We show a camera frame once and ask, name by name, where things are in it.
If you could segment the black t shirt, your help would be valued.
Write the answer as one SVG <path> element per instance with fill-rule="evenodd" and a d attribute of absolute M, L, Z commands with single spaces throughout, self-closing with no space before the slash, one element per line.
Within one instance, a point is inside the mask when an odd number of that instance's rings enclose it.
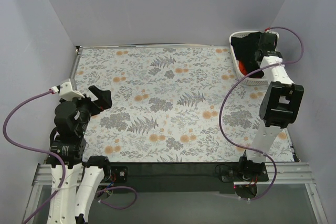
<path fill-rule="evenodd" d="M 248 73 L 259 69 L 255 61 L 255 52 L 258 48 L 258 42 L 261 32 L 249 33 L 245 37 L 232 37 L 231 45 L 234 49 L 236 60 L 243 62 Z"/>

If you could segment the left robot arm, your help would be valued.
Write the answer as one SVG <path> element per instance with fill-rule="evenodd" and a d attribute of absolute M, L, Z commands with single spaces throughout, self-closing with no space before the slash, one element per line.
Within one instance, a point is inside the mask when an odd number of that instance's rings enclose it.
<path fill-rule="evenodd" d="M 88 223 L 89 210 L 101 182 L 111 178 L 106 156 L 82 160 L 84 138 L 92 116 L 112 107 L 111 91 L 90 86 L 96 100 L 76 90 L 61 95 L 55 108 L 55 131 L 47 164 L 51 166 L 52 195 L 48 223 Z"/>

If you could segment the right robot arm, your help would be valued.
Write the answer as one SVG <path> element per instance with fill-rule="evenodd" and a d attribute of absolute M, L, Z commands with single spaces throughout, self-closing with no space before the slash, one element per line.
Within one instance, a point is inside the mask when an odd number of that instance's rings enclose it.
<path fill-rule="evenodd" d="M 242 180 L 256 180 L 266 172 L 266 156 L 276 137 L 297 118 L 304 88 L 288 76 L 282 55 L 276 50 L 278 36 L 261 34 L 255 53 L 257 62 L 268 81 L 268 89 L 259 109 L 260 124 L 251 144 L 239 159 L 238 176 Z"/>

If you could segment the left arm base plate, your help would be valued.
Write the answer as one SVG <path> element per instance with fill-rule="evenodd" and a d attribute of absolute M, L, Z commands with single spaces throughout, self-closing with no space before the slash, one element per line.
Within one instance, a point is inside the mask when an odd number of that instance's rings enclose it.
<path fill-rule="evenodd" d="M 65 169 L 61 165 L 60 161 L 55 157 L 48 156 L 44 161 L 44 164 L 50 165 L 51 174 L 55 175 L 55 180 L 57 180 L 56 185 L 62 181 L 62 185 L 67 185 L 70 178 L 74 178 L 75 175 L 82 174 L 84 177 L 84 172 L 86 169 L 96 167 L 98 170 L 103 171 L 103 183 L 124 183 L 127 181 L 128 168 L 124 165 L 113 165 L 107 156 L 90 156 L 86 161 L 74 158 L 72 160 L 65 159 L 64 165 Z"/>

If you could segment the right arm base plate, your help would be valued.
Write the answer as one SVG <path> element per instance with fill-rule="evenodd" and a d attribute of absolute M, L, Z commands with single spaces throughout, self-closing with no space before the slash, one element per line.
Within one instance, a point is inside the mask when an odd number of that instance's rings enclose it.
<path fill-rule="evenodd" d="M 266 167 L 262 168 L 261 173 L 246 172 L 238 167 L 238 163 L 219 163 L 215 166 L 215 175 L 222 182 L 267 182 L 269 177 Z"/>

